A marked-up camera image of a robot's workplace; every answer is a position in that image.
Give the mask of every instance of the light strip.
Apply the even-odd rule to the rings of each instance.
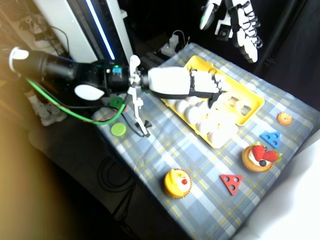
[[[105,35],[105,32],[104,32],[104,30],[102,29],[101,23],[100,23],[100,21],[99,21],[99,19],[98,19],[98,16],[97,16],[97,14],[96,14],[96,11],[95,11],[95,9],[94,9],[94,6],[92,5],[92,3],[91,3],[90,0],[85,0],[85,1],[86,1],[86,4],[88,5],[88,7],[89,7],[89,9],[90,9],[91,15],[92,15],[92,17],[93,17],[93,19],[94,19],[94,22],[95,22],[96,26],[98,27],[98,30],[99,30],[100,35],[101,35],[101,37],[102,37],[102,40],[103,40],[103,42],[104,42],[104,44],[105,44],[105,46],[106,46],[106,49],[107,49],[108,52],[109,52],[109,55],[110,55],[111,59],[112,59],[112,60],[115,60],[115,55],[114,55],[114,53],[113,53],[112,50],[111,50],[111,47],[110,47],[110,45],[109,45],[109,42],[108,42],[107,37],[106,37],[106,35]]]

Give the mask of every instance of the red triangle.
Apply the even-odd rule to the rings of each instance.
[[[238,190],[239,184],[240,184],[240,182],[242,180],[242,176],[241,175],[224,175],[224,174],[221,174],[220,178],[223,181],[223,183],[226,186],[226,188],[231,193],[231,195],[235,195],[237,190]]]

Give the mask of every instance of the robotic hand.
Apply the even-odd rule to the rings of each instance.
[[[132,96],[134,117],[144,136],[149,136],[147,121],[139,117],[144,102],[137,97],[137,87],[165,99],[184,99],[188,96],[209,98],[209,107],[228,90],[224,77],[210,72],[184,67],[155,67],[142,74],[140,59],[133,55],[129,66],[107,63],[104,67],[92,63],[77,63],[71,59],[42,51],[27,51],[15,47],[9,55],[10,69],[35,82],[64,84],[81,99],[95,101],[110,94],[127,92]]]
[[[215,18],[222,0],[208,0],[203,7],[204,13],[200,21],[200,29],[208,29]],[[250,0],[224,0],[227,11],[222,20],[218,20],[214,34],[218,40],[228,41],[232,38],[233,45],[239,48],[249,63],[258,60],[258,50],[263,41],[258,36],[260,27]]]

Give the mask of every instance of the triangle toy with holes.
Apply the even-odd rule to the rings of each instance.
[[[238,190],[239,184],[240,184],[240,182],[242,180],[242,176],[241,175],[224,175],[224,174],[221,174],[220,178],[223,181],[223,183],[226,186],[226,188],[231,193],[231,195],[235,195],[237,190]]]
[[[271,145],[274,149],[278,149],[280,143],[280,132],[271,132],[271,133],[264,133],[260,135],[260,138],[265,140],[268,144]]]

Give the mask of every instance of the plaid tablecloth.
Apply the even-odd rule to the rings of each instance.
[[[129,128],[121,137],[111,135],[110,125],[99,126],[99,129],[192,238],[228,239],[255,209],[313,127],[318,125],[320,112],[196,44],[189,44],[161,66],[184,66],[193,55],[210,61],[265,99],[257,114],[240,126],[237,135],[222,148],[211,148],[158,98],[146,93],[139,94],[144,101],[140,115],[153,125],[149,138],[141,138]],[[133,125],[132,109],[129,104],[125,114]],[[292,115],[293,124],[280,125],[276,121],[280,112]],[[102,108],[94,118],[101,120],[109,114],[110,110]],[[122,117],[118,121],[125,123]],[[276,162],[268,172],[250,172],[242,164],[242,151],[257,141],[264,143],[259,136],[272,132],[281,133],[278,151],[283,153],[282,161]],[[190,194],[182,199],[172,199],[163,191],[164,176],[171,168],[182,168],[192,177]],[[243,176],[234,196],[221,181],[221,174]]]

